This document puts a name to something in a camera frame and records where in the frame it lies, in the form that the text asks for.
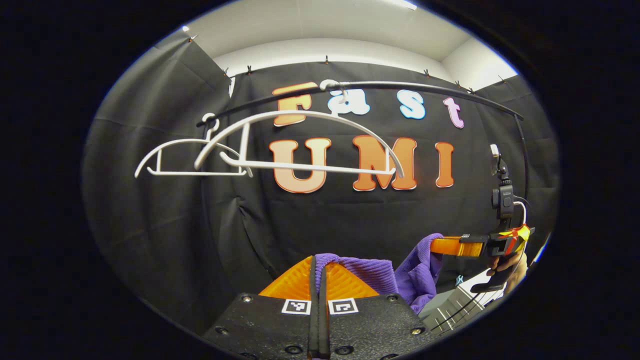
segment white clothes hanger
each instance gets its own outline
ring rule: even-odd
[[[331,167],[331,166],[324,166],[324,165],[304,165],[304,164],[293,164],[293,163],[275,163],[275,162],[270,162],[270,161],[248,161],[246,159],[246,148],[247,148],[247,144],[248,144],[248,139],[249,139],[249,130],[250,130],[250,126],[252,123],[254,122],[258,122],[258,121],[262,121],[262,120],[273,120],[276,116],[279,115],[306,115],[308,117],[314,117],[314,118],[320,118],[320,119],[325,119],[325,120],[332,120],[332,121],[336,121],[336,122],[340,122],[342,124],[345,125],[349,125],[351,127],[355,127],[356,129],[359,129],[361,131],[363,131],[364,133],[367,133],[368,135],[371,135],[373,138],[375,138],[377,141],[379,141],[380,144],[382,144],[382,146],[385,148],[385,159],[386,159],[386,167],[385,170],[371,170],[371,169],[362,169],[362,168],[346,168],[346,167]],[[293,170],[318,170],[318,171],[328,171],[328,172],[342,172],[342,173],[350,173],[350,174],[379,174],[379,175],[391,175],[394,172],[397,171],[397,175],[402,178],[404,177],[404,172],[402,169],[402,165],[400,164],[400,161],[398,160],[398,157],[396,156],[396,154],[393,152],[393,150],[389,147],[389,145],[387,145],[387,143],[385,143],[384,140],[382,140],[378,135],[376,135],[376,133],[374,133],[373,131],[367,129],[366,127],[357,124],[356,122],[353,122],[351,120],[339,117],[337,115],[332,115],[332,114],[327,114],[327,113],[321,113],[318,111],[305,111],[305,110],[282,110],[282,111],[269,111],[266,113],[260,113],[257,115],[253,115],[250,117],[247,117],[243,120],[240,120],[239,122],[236,122],[230,126],[228,126],[226,129],[220,131],[213,139],[211,139],[207,145],[205,145],[205,147],[200,151],[200,154],[198,154],[198,157],[196,158],[196,161],[194,162],[194,167],[196,170],[199,170],[200,167],[203,165],[204,160],[206,159],[206,157],[211,153],[211,151],[213,150],[213,148],[215,146],[219,145],[219,141],[226,138],[228,135],[230,135],[231,133],[239,130],[240,128],[242,128],[242,134],[241,134],[241,138],[240,138],[240,153],[238,155],[238,160],[234,160],[232,158],[229,158],[229,156],[227,154],[225,154],[224,152],[220,153],[220,157],[222,158],[222,160],[224,160],[225,163],[228,163],[229,165],[233,165],[233,166],[237,166],[237,167],[255,167],[255,168],[289,168],[289,169],[293,169]],[[389,167],[389,156],[391,157],[391,159],[394,162],[394,165],[396,166],[395,168],[390,168]]]
[[[215,114],[214,113],[206,113],[203,117],[202,117],[202,121],[206,122],[207,119],[214,117]],[[190,171],[162,171],[162,150],[166,147],[169,147],[171,145],[175,145],[178,143],[205,143],[208,144],[211,141],[211,134],[218,130],[218,128],[220,127],[220,120],[216,119],[216,125],[214,125],[214,127],[212,127],[211,129],[207,130],[207,138],[206,139],[180,139],[180,140],[172,140],[166,143],[163,143],[161,145],[159,145],[158,147],[156,147],[155,149],[151,150],[143,159],[142,161],[140,161],[140,164],[138,164],[138,167],[136,169],[136,172],[134,174],[135,178],[138,178],[138,176],[140,175],[140,171],[142,170],[142,167],[144,166],[144,164],[155,154],[157,154],[157,161],[156,161],[156,169],[152,169],[150,167],[147,167],[147,170],[149,171],[149,173],[151,173],[152,175],[155,176],[243,176],[245,174],[248,174],[249,177],[253,177],[253,173],[251,171],[251,169],[249,167],[245,167],[246,170],[243,170],[242,167],[238,167],[238,172],[190,172]],[[240,156],[240,154],[238,154],[235,150],[231,149],[230,147],[223,145],[221,143],[217,143],[216,144],[217,147],[221,147],[222,149],[228,150],[230,152],[233,152],[236,156]]]

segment ceiling light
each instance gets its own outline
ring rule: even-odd
[[[404,0],[388,0],[388,1],[396,5],[404,6],[405,8],[408,8],[411,10],[415,10],[417,8],[417,6],[415,6],[414,4],[411,4],[410,2],[404,1]]]

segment letter m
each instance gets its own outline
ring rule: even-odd
[[[353,138],[353,143],[360,150],[360,168],[384,170],[387,159],[385,159],[385,150],[375,138],[369,135],[360,135]],[[396,178],[391,182],[391,187],[396,190],[415,189],[417,183],[413,178],[413,151],[417,147],[417,143],[411,138],[398,138],[393,147],[393,152],[400,160],[400,165],[404,170],[404,177],[400,178],[397,173],[393,175],[376,175],[378,183],[383,189],[386,189],[391,182],[391,177]],[[395,168],[392,159],[389,159],[389,166]],[[359,192],[368,192],[376,188],[376,183],[372,179],[372,174],[359,174],[358,181],[353,183],[353,189]]]

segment hand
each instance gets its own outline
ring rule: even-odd
[[[499,256],[490,258],[488,266],[489,269],[492,270],[486,272],[487,276],[492,276],[496,271],[503,271],[512,265],[516,265],[518,263],[518,260],[520,260],[518,268],[515,269],[513,274],[511,274],[511,277],[509,277],[509,280],[507,280],[507,285],[504,289],[504,293],[509,293],[511,290],[513,290],[513,288],[515,288],[517,284],[520,284],[520,281],[522,281],[522,279],[524,279],[525,275],[527,274],[527,254],[524,254],[522,250],[518,251],[514,256],[509,258],[506,263],[498,266],[498,268],[495,268],[498,265],[499,259]]]

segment black mounting plate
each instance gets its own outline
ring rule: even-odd
[[[357,313],[329,315],[332,359],[390,359],[435,340],[418,315],[398,294],[354,301]]]
[[[310,315],[282,313],[285,301],[242,293],[204,338],[250,359],[307,360]]]

